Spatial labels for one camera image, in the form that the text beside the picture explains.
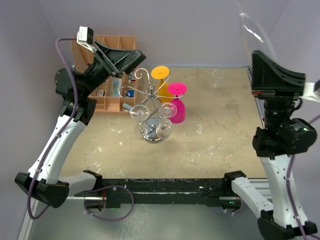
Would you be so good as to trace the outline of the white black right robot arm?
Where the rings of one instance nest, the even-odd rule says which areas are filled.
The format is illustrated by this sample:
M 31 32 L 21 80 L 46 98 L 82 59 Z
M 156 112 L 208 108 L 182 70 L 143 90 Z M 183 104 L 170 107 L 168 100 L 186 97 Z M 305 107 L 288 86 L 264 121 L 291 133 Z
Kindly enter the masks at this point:
M 307 83 L 304 73 L 280 66 L 260 50 L 254 50 L 251 58 L 251 93 L 264 102 L 264 126 L 256 129 L 252 146 L 264 168 L 271 200 L 241 171 L 226 173 L 222 190 L 246 203 L 264 239 L 316 238 L 317 225 L 300 205 L 292 168 L 295 156 L 307 152 L 318 134 L 309 122 L 292 118 L 292 113 L 304 100 L 320 100 L 320 84 Z

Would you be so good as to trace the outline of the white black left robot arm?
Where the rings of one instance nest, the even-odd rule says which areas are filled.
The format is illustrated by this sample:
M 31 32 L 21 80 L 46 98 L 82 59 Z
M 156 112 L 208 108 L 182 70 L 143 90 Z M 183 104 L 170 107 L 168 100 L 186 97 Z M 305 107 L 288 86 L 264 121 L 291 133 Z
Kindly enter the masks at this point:
M 68 196 L 87 191 L 98 196 L 103 191 L 100 175 L 85 170 L 60 180 L 65 160 L 79 135 L 89 124 L 97 101 L 89 98 L 109 77 L 131 73 L 146 56 L 140 50 L 109 48 L 94 43 L 93 62 L 80 73 L 68 65 L 54 78 L 55 92 L 63 97 L 56 126 L 42 153 L 26 173 L 19 172 L 14 181 L 27 194 L 27 202 L 36 199 L 58 208 Z

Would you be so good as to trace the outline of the orange plastic wine glass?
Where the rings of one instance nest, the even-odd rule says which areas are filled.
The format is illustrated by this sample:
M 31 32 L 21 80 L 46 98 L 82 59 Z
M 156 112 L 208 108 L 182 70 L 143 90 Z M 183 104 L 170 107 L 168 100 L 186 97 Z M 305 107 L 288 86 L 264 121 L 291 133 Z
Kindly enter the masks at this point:
M 157 66 L 151 71 L 151 76 L 155 80 L 159 80 L 159 83 L 156 87 L 155 94 L 158 96 L 158 99 L 162 103 L 171 102 L 174 98 L 174 95 L 169 93 L 169 78 L 171 76 L 170 69 L 167 66 Z

